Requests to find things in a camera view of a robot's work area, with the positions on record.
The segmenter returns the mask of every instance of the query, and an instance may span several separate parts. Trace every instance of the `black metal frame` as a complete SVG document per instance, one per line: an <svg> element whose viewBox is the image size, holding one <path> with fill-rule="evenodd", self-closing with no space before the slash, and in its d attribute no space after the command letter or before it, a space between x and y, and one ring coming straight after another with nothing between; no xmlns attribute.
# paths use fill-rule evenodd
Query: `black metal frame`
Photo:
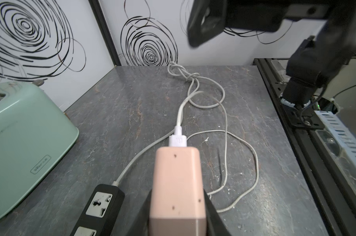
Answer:
<svg viewBox="0 0 356 236"><path fill-rule="evenodd" d="M121 66L118 53L112 40L109 28L106 24L105 16L103 15L102 9L99 4L99 0L89 0L91 9L93 10L95 19L97 20L98 27L102 33L103 39L105 40L107 49L109 50L109 55L111 56L112 62L116 66Z"/></svg>
<svg viewBox="0 0 356 236"><path fill-rule="evenodd" d="M330 235L356 235L356 196L313 130L290 125L274 85L271 59L255 59L313 199Z"/></svg>

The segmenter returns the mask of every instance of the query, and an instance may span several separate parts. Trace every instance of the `white wall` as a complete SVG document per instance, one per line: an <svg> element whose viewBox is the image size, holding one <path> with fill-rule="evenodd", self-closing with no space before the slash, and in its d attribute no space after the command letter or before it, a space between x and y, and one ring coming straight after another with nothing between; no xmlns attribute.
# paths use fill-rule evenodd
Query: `white wall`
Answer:
<svg viewBox="0 0 356 236"><path fill-rule="evenodd" d="M13 10L7 11L4 19L0 19L0 44L10 53L6 55L0 51L0 57L16 64L8 65L0 61L0 82L10 81L7 78L15 77L19 77L21 81L33 81L35 77L46 79L40 88L64 111L113 68L112 60L87 0L25 1L28 5L22 1L0 0L0 3L19 5L17 7L8 4L7 7L5 4L3 12L8 8ZM34 20L26 20L19 25L12 23L12 16L15 16L15 20L17 17L22 20L19 12L29 14ZM2 24L9 26L9 34ZM26 36L27 30L31 29L29 26L34 28L35 33ZM25 62L20 59L24 56L50 58Z"/></svg>
<svg viewBox="0 0 356 236"><path fill-rule="evenodd" d="M317 34L323 25L322 21L301 20L293 23L282 39L268 45L261 44L256 36L241 38L222 33L199 48L192 49L183 30L186 28L193 0L146 1L127 0L125 9L128 17L150 15L165 25L175 39L178 63L182 65L250 65L254 58L290 57L302 40ZM121 44L120 41L122 27L128 20L124 11L124 1L100 0L100 3L122 65L127 65L121 55L124 43ZM272 42L282 36L290 24L290 21L285 20L277 32L264 33L259 35L259 38L265 43Z"/></svg>

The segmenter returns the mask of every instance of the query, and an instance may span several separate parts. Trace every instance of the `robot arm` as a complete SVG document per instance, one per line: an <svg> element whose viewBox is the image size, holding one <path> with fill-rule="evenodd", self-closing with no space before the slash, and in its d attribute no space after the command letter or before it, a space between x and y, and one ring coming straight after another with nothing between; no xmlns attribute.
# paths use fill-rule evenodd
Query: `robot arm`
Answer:
<svg viewBox="0 0 356 236"><path fill-rule="evenodd" d="M288 61L291 79L281 99L299 112L356 50L356 0L195 0L188 24L189 43L197 47L225 27L275 32L285 18L327 20L316 40L304 40Z"/></svg>

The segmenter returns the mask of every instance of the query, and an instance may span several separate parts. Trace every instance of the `power strip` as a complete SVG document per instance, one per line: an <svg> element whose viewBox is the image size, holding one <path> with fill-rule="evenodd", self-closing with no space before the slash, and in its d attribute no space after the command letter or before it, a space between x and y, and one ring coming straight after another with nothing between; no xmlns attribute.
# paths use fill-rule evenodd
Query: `power strip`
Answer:
<svg viewBox="0 0 356 236"><path fill-rule="evenodd" d="M124 200L117 186L95 187L70 236L110 236Z"/></svg>

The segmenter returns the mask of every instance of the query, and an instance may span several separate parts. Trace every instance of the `gray knob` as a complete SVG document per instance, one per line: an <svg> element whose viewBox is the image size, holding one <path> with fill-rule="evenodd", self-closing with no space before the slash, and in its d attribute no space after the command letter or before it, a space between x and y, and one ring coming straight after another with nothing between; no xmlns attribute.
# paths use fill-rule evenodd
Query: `gray knob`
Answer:
<svg viewBox="0 0 356 236"><path fill-rule="evenodd" d="M33 81L33 84L35 84L36 86L41 86L41 85L43 85L44 84L44 80L34 80Z"/></svg>

